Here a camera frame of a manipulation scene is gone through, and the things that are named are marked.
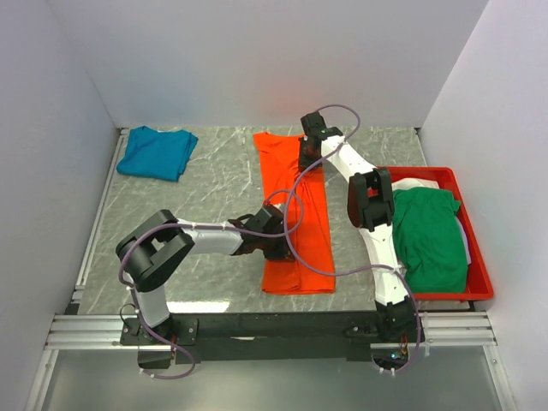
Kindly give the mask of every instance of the orange cloth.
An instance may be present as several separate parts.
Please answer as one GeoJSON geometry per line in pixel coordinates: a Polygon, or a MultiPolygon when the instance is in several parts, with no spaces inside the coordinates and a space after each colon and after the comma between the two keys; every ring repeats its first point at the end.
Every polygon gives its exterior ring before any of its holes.
{"type": "MultiPolygon", "coordinates": [[[[300,137],[266,132],[253,136],[259,150],[265,198],[276,190],[293,187],[299,175],[300,137]]],[[[335,266],[331,255],[323,170],[320,168],[307,173],[296,194],[302,199],[305,215],[299,228],[291,234],[293,246],[312,267],[333,272],[335,266]]],[[[287,198],[287,194],[279,194],[271,202],[285,203],[287,198]]],[[[288,227],[291,228],[300,216],[295,199],[286,212],[288,227]]],[[[335,278],[311,271],[298,261],[266,261],[263,291],[280,295],[332,293],[335,291],[335,278]]]]}

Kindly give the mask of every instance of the green fabric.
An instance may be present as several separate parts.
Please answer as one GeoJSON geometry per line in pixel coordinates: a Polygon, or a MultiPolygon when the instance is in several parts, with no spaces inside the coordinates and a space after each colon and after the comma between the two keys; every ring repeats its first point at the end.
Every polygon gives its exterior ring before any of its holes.
{"type": "Polygon", "coordinates": [[[436,188],[394,192],[394,247],[414,293],[461,293],[468,264],[455,220],[461,203],[436,188]]]}

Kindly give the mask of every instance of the red tray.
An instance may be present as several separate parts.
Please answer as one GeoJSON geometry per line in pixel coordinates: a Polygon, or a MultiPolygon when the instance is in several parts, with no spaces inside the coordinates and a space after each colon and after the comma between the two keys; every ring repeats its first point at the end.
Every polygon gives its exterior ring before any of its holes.
{"type": "Polygon", "coordinates": [[[449,190],[453,196],[461,201],[461,208],[457,213],[457,218],[464,227],[468,238],[468,249],[472,264],[468,266],[468,277],[464,293],[420,293],[415,294],[417,300],[460,300],[460,301],[480,301],[489,300],[493,297],[493,288],[491,280],[487,274],[485,263],[481,257],[480,247],[474,235],[472,224],[466,213],[464,201],[462,201],[461,192],[456,184],[453,171],[447,167],[388,167],[390,170],[390,179],[397,182],[402,178],[414,177],[425,180],[435,180],[439,187],[449,190]]]}

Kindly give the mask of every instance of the white wall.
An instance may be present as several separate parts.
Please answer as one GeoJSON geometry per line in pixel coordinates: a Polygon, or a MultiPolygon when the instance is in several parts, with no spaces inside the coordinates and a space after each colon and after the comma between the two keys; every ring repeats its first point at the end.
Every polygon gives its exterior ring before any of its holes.
{"type": "Polygon", "coordinates": [[[69,302],[115,129],[43,0],[0,2],[0,409],[24,407],[69,302]]]}
{"type": "Polygon", "coordinates": [[[486,0],[49,4],[117,126],[296,124],[334,102],[421,126],[486,0]]]}
{"type": "Polygon", "coordinates": [[[495,288],[489,315],[522,410],[548,407],[548,2],[491,0],[426,119],[495,288]]]}

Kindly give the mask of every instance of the folded blue cloth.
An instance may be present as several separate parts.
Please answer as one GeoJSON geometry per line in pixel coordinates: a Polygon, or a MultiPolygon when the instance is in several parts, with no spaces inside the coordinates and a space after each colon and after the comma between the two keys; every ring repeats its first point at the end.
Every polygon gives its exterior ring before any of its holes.
{"type": "Polygon", "coordinates": [[[120,174],[178,182],[198,137],[188,131],[158,132],[146,126],[129,132],[126,153],[116,170],[120,174]]]}

